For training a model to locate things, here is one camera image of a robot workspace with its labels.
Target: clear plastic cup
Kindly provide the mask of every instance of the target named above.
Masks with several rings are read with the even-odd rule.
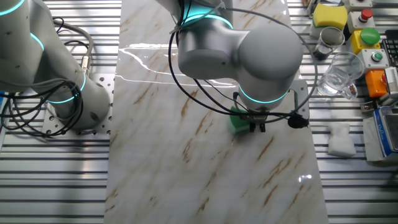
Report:
[[[345,41],[344,34],[336,27],[326,27],[321,31],[313,55],[318,60],[325,60]]]
[[[349,100],[358,96],[354,80],[364,73],[362,61],[351,52],[338,53],[330,67],[318,81],[317,90],[321,95],[341,95]]]

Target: control box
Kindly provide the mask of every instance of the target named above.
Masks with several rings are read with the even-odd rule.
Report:
[[[350,34],[356,30],[363,30],[365,28],[375,28],[373,16],[367,18],[366,22],[361,22],[359,18],[362,17],[362,12],[350,12],[348,14],[347,26]]]
[[[363,9],[371,9],[373,7],[372,0],[343,0],[347,12],[361,11]]]
[[[364,41],[361,38],[362,32],[366,30],[357,30],[353,32],[353,35],[347,40],[346,42],[346,49],[349,52],[352,52],[354,54],[359,54],[362,49],[380,49],[380,43],[378,42],[377,39],[375,39],[375,44],[372,45],[366,45]]]
[[[363,49],[358,54],[358,57],[364,63],[365,74],[370,72],[370,70],[389,67],[388,56],[384,49]]]

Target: gray robot arm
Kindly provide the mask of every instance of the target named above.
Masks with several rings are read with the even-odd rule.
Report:
[[[219,0],[200,1],[203,4],[183,1],[157,0],[176,18],[189,23],[178,37],[180,70],[196,79],[235,79],[241,99],[253,111],[269,111],[278,106],[303,57],[301,41],[294,31],[275,23],[250,31],[236,30],[230,11],[203,6],[217,6]],[[232,0],[224,3],[227,7],[233,5]],[[183,16],[181,5],[185,7]]]
[[[89,129],[108,113],[103,86],[90,80],[55,32],[50,10],[42,0],[0,0],[0,91],[15,93],[30,86],[42,93],[47,80],[70,80],[81,90],[84,109],[75,129]],[[48,102],[60,118],[74,113],[74,95],[59,89]]]

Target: cable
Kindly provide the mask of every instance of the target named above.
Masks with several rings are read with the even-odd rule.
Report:
[[[88,50],[87,44],[85,44],[84,42],[82,42],[82,41],[80,41],[80,40],[69,40],[69,41],[66,41],[66,42],[63,43],[63,44],[66,46],[66,45],[68,45],[68,44],[70,44],[70,43],[78,43],[78,44],[81,44],[81,45],[85,46],[86,49]]]
[[[59,22],[59,21],[54,21],[54,24],[60,26],[62,23]],[[70,25],[70,24],[67,24],[67,23],[63,23],[63,26],[65,28],[67,28],[67,29],[70,29],[72,31],[78,32],[78,33],[80,33],[81,35],[83,35],[84,37],[87,38],[87,40],[88,40],[88,49],[87,49],[87,52],[86,52],[85,56],[89,57],[91,55],[92,51],[93,51],[93,48],[94,48],[94,41],[93,41],[93,38],[91,37],[91,35],[89,35],[83,29],[81,29],[79,27],[76,27],[76,26],[73,26],[73,25]]]
[[[225,97],[225,98],[227,98],[227,99],[229,99],[229,100],[235,102],[235,103],[238,104],[239,106],[243,107],[244,110],[249,111],[249,110],[248,110],[245,106],[243,106],[240,102],[238,102],[238,101],[236,101],[236,100],[234,100],[234,99],[232,99],[232,98],[226,96],[224,93],[222,93],[221,91],[219,91],[219,89],[217,89],[215,86],[213,86],[209,81],[207,81],[207,80],[203,80],[203,81],[205,81],[207,84],[209,84],[209,86],[213,87],[221,96],[223,96],[223,97]]]
[[[73,102],[73,108],[74,108],[74,112],[72,113],[73,117],[71,116],[71,119],[64,125],[63,128],[61,128],[60,130],[58,130],[55,133],[42,133],[39,130],[36,130],[34,127],[32,127],[29,123],[31,123],[39,114],[42,105],[62,86],[67,86],[69,87],[72,95],[75,95]],[[40,93],[37,95],[33,95],[33,96],[16,96],[15,93],[10,93],[8,95],[5,95],[5,97],[7,98],[6,101],[6,105],[5,107],[2,109],[2,113],[1,113],[1,124],[8,130],[17,130],[17,129],[21,129],[23,132],[30,134],[31,136],[41,136],[41,137],[52,137],[52,136],[58,136],[61,134],[65,134],[67,131],[69,131],[72,127],[74,127],[74,125],[76,125],[77,121],[81,118],[81,115],[83,113],[83,99],[81,98],[81,92],[80,89],[75,85],[75,83],[71,82],[71,81],[64,81],[62,84],[57,85],[56,87],[53,87],[50,90],[47,90],[46,92],[48,92],[48,94],[40,99],[40,103],[35,106],[34,108],[37,109],[36,114],[28,121],[26,121],[23,118],[23,115],[28,114],[28,112],[33,112],[33,109],[30,109],[26,112],[21,113],[19,111],[19,106],[17,104],[17,99],[20,98],[36,98],[36,97],[40,97],[40,96],[44,96],[44,93]],[[17,114],[14,114],[14,112],[12,111],[12,105],[14,105],[14,108],[17,111]],[[9,126],[6,126],[4,123],[4,118],[12,118],[13,122],[15,122],[16,124],[16,128],[10,128]],[[19,122],[16,120],[16,118],[20,118],[21,121],[23,122],[23,124],[19,124]],[[24,129],[25,126],[28,126],[31,130],[33,130],[34,132],[29,132],[27,130]]]
[[[195,1],[195,2],[198,3],[198,4],[200,4],[200,5],[202,5],[202,6],[214,7],[214,6],[209,6],[209,5],[207,5],[207,4],[203,4],[202,2],[198,2],[198,1]],[[274,19],[274,18],[272,18],[272,17],[269,17],[269,16],[266,16],[266,15],[263,15],[263,14],[260,14],[260,13],[258,13],[258,12],[252,12],[252,11],[248,11],[248,10],[244,10],[244,9],[235,9],[235,8],[226,8],[226,10],[238,11],[238,12],[244,12],[244,13],[250,13],[250,14],[257,15],[257,16],[265,17],[266,19],[269,19],[269,20],[274,21],[274,22],[276,22],[276,23],[278,23],[278,24],[280,24],[280,25],[283,25],[283,26],[288,27],[289,29],[292,29],[291,27],[289,27],[289,26],[287,26],[287,25],[285,25],[285,24],[283,24],[283,23],[277,21],[276,19]],[[296,33],[296,35],[299,37],[300,41],[302,41],[303,45],[308,49],[308,51],[311,52],[310,47],[308,46],[308,44],[306,43],[306,41],[304,41],[304,39],[301,37],[301,35],[299,35],[298,33]],[[266,123],[271,123],[271,122],[279,121],[279,120],[285,119],[285,118],[288,117],[288,116],[294,115],[296,112],[299,111],[299,109],[300,109],[303,105],[306,104],[306,102],[307,102],[307,101],[310,99],[310,97],[313,95],[313,92],[315,91],[315,88],[316,88],[316,85],[317,85],[317,81],[318,81],[318,67],[317,67],[317,61],[315,60],[315,57],[314,57],[312,54],[311,54],[311,57],[312,57],[312,59],[313,59],[313,61],[314,61],[315,79],[314,79],[314,86],[313,86],[312,90],[310,91],[310,93],[308,94],[308,96],[306,97],[306,99],[304,99],[304,101],[303,101],[298,107],[296,107],[294,110],[292,110],[289,114],[286,114],[286,113],[285,113],[284,116],[281,116],[280,118],[277,118],[277,119],[273,119],[273,120],[271,120],[271,121],[266,121]],[[255,114],[255,115],[253,115],[253,116],[264,116],[264,115],[266,115],[266,114],[264,114],[264,113],[257,113],[257,114]]]
[[[64,25],[64,23],[65,23],[65,21],[64,21],[63,18],[61,18],[61,17],[53,17],[52,19],[53,19],[53,20],[60,19],[60,20],[62,21],[60,27],[59,27],[58,30],[57,30],[57,34],[59,34],[59,33],[60,33],[60,30],[62,29],[62,27],[63,27],[63,25]]]
[[[174,40],[174,36],[175,36],[176,32],[173,32],[170,36],[170,42],[169,42],[169,49],[168,49],[168,60],[169,60],[169,67],[170,67],[170,73],[172,74],[173,80],[175,82],[175,84],[180,88],[180,90],[185,93],[191,100],[193,100],[194,102],[198,103],[201,106],[204,106],[205,108],[212,110],[214,112],[220,113],[220,114],[225,114],[225,115],[231,115],[231,116],[289,116],[289,114],[286,113],[271,113],[271,112],[266,112],[266,113],[255,113],[255,114],[251,114],[251,113],[240,113],[240,112],[236,112],[236,111],[231,111],[229,109],[227,109],[228,112],[225,111],[220,111],[218,109],[212,108],[204,103],[202,103],[201,101],[197,100],[195,97],[193,97],[191,94],[189,94],[182,86],[181,84],[178,82],[177,77],[174,74],[174,69],[173,69],[173,65],[172,65],[172,44],[173,44],[173,40]]]

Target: white marble slab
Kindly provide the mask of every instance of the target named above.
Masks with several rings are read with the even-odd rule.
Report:
[[[290,22],[285,0],[234,3]],[[234,14],[235,29],[266,22]],[[228,117],[188,100],[174,84],[167,63],[173,28],[154,0],[123,0],[105,224],[328,223],[311,130],[285,120],[268,124],[265,134],[231,134]],[[214,106],[178,71],[175,47],[178,79]],[[233,80],[213,83],[228,96],[238,88]],[[276,110],[292,107],[289,94]]]

